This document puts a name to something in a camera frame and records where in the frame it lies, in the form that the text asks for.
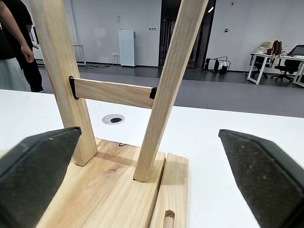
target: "white cabinet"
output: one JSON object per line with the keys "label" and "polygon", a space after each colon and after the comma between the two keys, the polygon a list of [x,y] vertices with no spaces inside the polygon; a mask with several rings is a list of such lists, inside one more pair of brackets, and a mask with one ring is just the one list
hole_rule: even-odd
{"label": "white cabinet", "polygon": [[134,67],[135,63],[135,32],[118,31],[120,65]]}

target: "wooden stool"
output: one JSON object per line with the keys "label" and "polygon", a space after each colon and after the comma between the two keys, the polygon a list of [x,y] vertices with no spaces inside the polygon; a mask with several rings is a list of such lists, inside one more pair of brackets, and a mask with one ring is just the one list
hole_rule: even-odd
{"label": "wooden stool", "polygon": [[[186,227],[188,160],[158,148],[207,3],[181,1],[154,99],[149,87],[81,79],[62,0],[30,0],[63,124],[82,130],[38,227]],[[85,98],[151,108],[142,147],[95,139]]]}

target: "doorway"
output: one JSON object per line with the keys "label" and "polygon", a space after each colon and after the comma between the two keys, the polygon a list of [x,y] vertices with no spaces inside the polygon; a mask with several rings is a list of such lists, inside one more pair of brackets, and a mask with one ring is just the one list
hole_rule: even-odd
{"label": "doorway", "polygon": [[[216,0],[209,0],[195,40],[187,69],[203,69],[213,22]],[[162,0],[159,66],[165,63],[181,1]]]}

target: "ceiling light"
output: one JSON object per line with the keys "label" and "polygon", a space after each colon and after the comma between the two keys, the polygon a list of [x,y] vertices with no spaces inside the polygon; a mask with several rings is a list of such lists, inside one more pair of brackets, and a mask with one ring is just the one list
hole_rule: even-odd
{"label": "ceiling light", "polygon": [[213,6],[209,9],[208,13],[210,13],[211,11],[213,11]]}

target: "white desk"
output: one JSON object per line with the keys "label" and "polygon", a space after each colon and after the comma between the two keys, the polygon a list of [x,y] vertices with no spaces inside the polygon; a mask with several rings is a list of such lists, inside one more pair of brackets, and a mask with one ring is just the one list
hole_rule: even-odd
{"label": "white desk", "polygon": [[[23,138],[63,128],[53,95],[0,90],[0,151]],[[87,100],[96,137],[141,146],[149,109]],[[102,117],[122,114],[106,125]],[[253,134],[277,143],[304,167],[304,119],[173,107],[160,150],[189,159],[189,228],[258,228],[238,190],[219,129]]]}
{"label": "white desk", "polygon": [[[253,67],[254,67],[254,63],[256,62],[257,56],[264,57],[264,62],[262,64],[262,68],[261,68],[260,73],[259,73],[259,75],[257,77],[257,80],[255,80],[255,79],[251,78],[251,73],[252,73],[252,70],[253,70]],[[298,84],[298,85],[304,87],[304,83],[300,82],[300,80],[302,78],[302,75],[303,75],[303,72],[304,72],[304,67],[303,67],[304,59],[303,58],[296,58],[296,57],[292,57],[292,56],[280,56],[279,57],[279,56],[271,56],[271,55],[266,55],[266,54],[255,53],[254,56],[253,56],[252,65],[250,67],[250,71],[248,73],[247,80],[254,82],[256,85],[258,85],[260,83],[260,80],[262,78],[262,73],[264,71],[264,68],[265,68],[265,65],[266,65],[266,62],[267,62],[268,58],[280,58],[280,59],[300,60],[301,64],[299,66],[298,72],[296,73],[296,75],[294,77],[293,83]]]}

